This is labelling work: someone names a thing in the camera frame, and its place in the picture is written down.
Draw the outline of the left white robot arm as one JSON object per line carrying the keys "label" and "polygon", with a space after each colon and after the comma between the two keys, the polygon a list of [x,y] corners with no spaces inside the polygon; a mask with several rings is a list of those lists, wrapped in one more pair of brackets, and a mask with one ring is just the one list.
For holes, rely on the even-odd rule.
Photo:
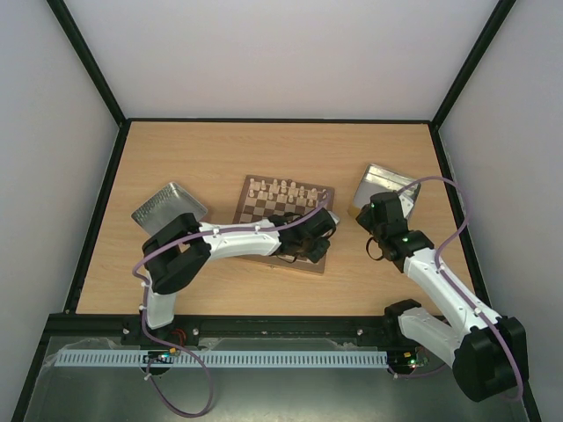
{"label": "left white robot arm", "polygon": [[217,225],[184,213],[143,245],[133,275],[143,280],[141,312],[148,327],[171,324],[177,293],[209,262],[242,256],[281,257],[319,262],[330,247],[340,219],[324,206],[305,215],[272,215],[256,222]]}

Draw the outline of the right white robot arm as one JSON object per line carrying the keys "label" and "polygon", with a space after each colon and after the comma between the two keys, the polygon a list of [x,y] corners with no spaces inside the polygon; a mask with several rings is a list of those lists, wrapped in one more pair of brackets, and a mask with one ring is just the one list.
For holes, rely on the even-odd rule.
{"label": "right white robot arm", "polygon": [[413,280],[442,312],[432,316],[419,303],[386,308],[384,335],[393,344],[411,339],[451,368],[458,387],[474,402],[515,389],[528,377],[526,332],[514,317],[503,317],[469,290],[419,230],[411,230],[396,192],[371,196],[356,217],[382,252]]}

